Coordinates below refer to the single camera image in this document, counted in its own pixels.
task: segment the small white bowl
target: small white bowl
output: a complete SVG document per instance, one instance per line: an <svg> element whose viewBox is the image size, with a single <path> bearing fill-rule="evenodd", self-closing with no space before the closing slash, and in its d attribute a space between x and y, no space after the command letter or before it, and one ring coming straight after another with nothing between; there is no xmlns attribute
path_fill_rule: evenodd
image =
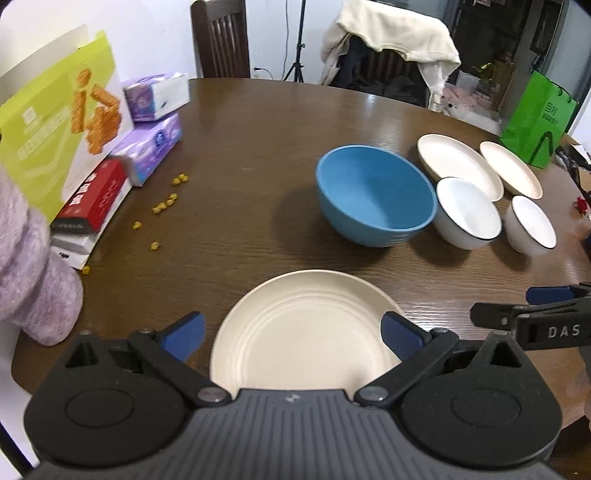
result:
<svg viewBox="0 0 591 480"><path fill-rule="evenodd" d="M433 223L449 243L464 250L484 247L501 233L495 205L467 180L447 177L437 184L439 208Z"/></svg>
<svg viewBox="0 0 591 480"><path fill-rule="evenodd" d="M511 246L530 257L544 255L556 246L556 232L544 211L521 195L511 200L505 230Z"/></svg>

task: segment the pink item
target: pink item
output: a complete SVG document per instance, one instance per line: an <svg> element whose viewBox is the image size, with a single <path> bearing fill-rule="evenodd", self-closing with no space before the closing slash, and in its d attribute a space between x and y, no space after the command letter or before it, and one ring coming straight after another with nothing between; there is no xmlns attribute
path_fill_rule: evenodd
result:
<svg viewBox="0 0 591 480"><path fill-rule="evenodd" d="M7 320L42 345L72 331L82 308L82 282L50 253L49 226L29 209L0 167L0 321Z"/></svg>
<svg viewBox="0 0 591 480"><path fill-rule="evenodd" d="M74 328L82 298L78 274L57 254L50 252L41 280L12 322L36 342L53 346L65 340Z"/></svg>
<svg viewBox="0 0 591 480"><path fill-rule="evenodd" d="M11 262L0 275L0 320L6 320L33 291L47 264L49 227L41 212L29 210L28 222Z"/></svg>
<svg viewBox="0 0 591 480"><path fill-rule="evenodd" d="M25 197L0 168L0 274L14 256L27 219Z"/></svg>

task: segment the black rim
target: black rim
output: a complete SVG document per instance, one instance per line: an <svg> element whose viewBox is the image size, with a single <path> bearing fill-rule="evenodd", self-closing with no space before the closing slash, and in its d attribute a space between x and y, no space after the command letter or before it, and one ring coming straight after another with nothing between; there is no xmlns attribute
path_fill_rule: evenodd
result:
<svg viewBox="0 0 591 480"><path fill-rule="evenodd" d="M459 177L445 177L445 178L446 178L446 179L458 179L458 180L464 180L464 179L461 179L461 178L459 178ZM447 217L447 218L449 218L449 219L452 221L452 223L453 223L454 225L456 225L456 226L457 226L457 227L458 227L460 230L462 230L462 232L466 232L466 231L465 231L465 230L464 230L464 229L463 229L463 228L462 228L460 225L458 225L458 223L457 223L457 222L456 222L456 221L455 221L455 220L454 220L454 219L453 219L453 218L452 218L452 217L449 215L449 213L447 212L447 210L446 210L446 209L444 208L444 206L441 204L441 202L439 201L439 194L437 195L437 202L439 203L439 206L440 206L440 207L441 207L441 209L443 210L443 213L445 213L446 217ZM495 238L497 238L497 237L498 237L498 236L501 234L501 232L503 231L503 226L502 226L502 225L503 225L503 224L502 224L502 221L501 221L501 229L499 230L499 233L497 233L497 234L496 234L494 237L492 237L492 238L482 238L482 237L480 237L480 236L473 235L473 234L472 234L472 233L470 233L470 232L466 232L466 233L467 233L468 235L470 235L472 238L476 238L476 239L478 239L478 240L482 240L483 242L492 242L492 241L493 241Z"/></svg>
<svg viewBox="0 0 591 480"><path fill-rule="evenodd" d="M545 245L542 245L540 242L537 241L537 239L535 239L531 233L528 231L527 228L525 228L525 225L523 223L521 223L521 220L519 220L519 217L517 216L517 213L515 212L515 206L513 205L513 200L515 200L517 196L513 197L511 199L511 209L513 210L513 215L515 215L515 218L517 219L517 222L521 225L522 229L525 230L525 233L527 233L530 238L537 243L540 247L544 248L545 250L553 250L554 248L556 248L556 245L558 245L558 238L556 239L556 243L554 244L553 247L547 247Z"/></svg>

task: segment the purple tissue box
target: purple tissue box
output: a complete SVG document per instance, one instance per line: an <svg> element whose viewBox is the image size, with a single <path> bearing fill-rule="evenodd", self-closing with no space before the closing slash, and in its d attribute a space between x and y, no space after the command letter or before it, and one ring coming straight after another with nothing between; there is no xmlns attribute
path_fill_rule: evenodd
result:
<svg viewBox="0 0 591 480"><path fill-rule="evenodd" d="M134 122L153 122L189 102L189 76L152 75L123 83L123 91Z"/></svg>
<svg viewBox="0 0 591 480"><path fill-rule="evenodd" d="M180 138L181 124L174 113L158 122L136 124L111 157L121 161L132 185L141 187Z"/></svg>

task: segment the snack bag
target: snack bag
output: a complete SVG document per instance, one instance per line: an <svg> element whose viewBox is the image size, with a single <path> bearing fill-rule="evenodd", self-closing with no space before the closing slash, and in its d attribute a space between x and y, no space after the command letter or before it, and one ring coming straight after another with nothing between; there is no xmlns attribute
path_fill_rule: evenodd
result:
<svg viewBox="0 0 591 480"><path fill-rule="evenodd" d="M104 33L0 106L0 162L51 222L133 124Z"/></svg>

